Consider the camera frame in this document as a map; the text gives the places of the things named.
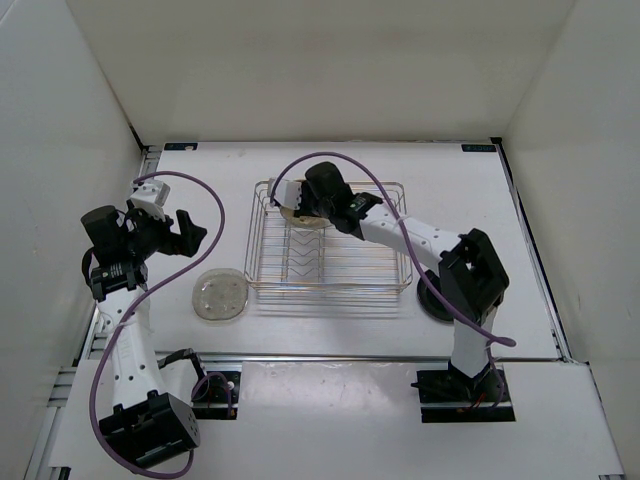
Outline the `beige round plate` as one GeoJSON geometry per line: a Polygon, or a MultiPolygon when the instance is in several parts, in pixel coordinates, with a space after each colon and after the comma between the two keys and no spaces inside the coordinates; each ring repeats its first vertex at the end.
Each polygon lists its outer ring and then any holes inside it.
{"type": "Polygon", "coordinates": [[[289,210],[286,208],[279,208],[281,216],[293,227],[302,228],[307,230],[319,230],[327,228],[330,223],[327,219],[316,217],[298,217],[297,210],[289,210]]]}

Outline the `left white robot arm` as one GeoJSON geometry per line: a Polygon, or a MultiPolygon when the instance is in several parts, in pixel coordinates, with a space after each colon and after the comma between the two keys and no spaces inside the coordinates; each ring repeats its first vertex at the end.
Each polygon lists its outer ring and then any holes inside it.
{"type": "Polygon", "coordinates": [[[210,377],[191,349],[158,359],[151,341],[146,260],[156,252],[194,256],[207,231],[179,210],[158,217],[136,206],[121,214],[107,205],[81,223],[98,263],[86,277],[113,347],[113,411],[98,422],[106,445],[129,467],[149,474],[200,443],[192,400],[210,377]]]}

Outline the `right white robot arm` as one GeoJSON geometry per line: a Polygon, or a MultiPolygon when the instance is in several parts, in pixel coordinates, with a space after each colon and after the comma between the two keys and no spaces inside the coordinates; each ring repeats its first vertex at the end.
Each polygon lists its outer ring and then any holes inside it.
{"type": "Polygon", "coordinates": [[[494,318],[510,280],[488,237],[479,229],[453,233],[402,216],[379,181],[379,193],[356,193],[331,162],[309,168],[302,180],[284,188],[282,205],[293,215],[320,218],[339,232],[361,241],[389,247],[408,256],[436,305],[454,323],[449,360],[449,387],[460,399],[470,400],[486,384],[493,343],[514,341],[492,333],[494,318]]]}

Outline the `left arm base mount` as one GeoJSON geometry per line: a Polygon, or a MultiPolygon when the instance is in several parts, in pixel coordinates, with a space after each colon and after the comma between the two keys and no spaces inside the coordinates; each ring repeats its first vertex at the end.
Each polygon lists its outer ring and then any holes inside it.
{"type": "Polygon", "coordinates": [[[226,383],[213,376],[196,394],[192,409],[197,420],[236,420],[241,393],[242,370],[237,365],[215,365],[214,371],[226,378],[226,383]]]}

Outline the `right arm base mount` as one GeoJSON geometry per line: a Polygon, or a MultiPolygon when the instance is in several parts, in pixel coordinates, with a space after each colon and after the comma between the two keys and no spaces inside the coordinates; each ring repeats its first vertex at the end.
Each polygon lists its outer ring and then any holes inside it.
{"type": "Polygon", "coordinates": [[[419,370],[411,386],[418,391],[421,421],[425,424],[516,421],[502,369],[489,371],[471,389],[448,370],[419,370]]]}

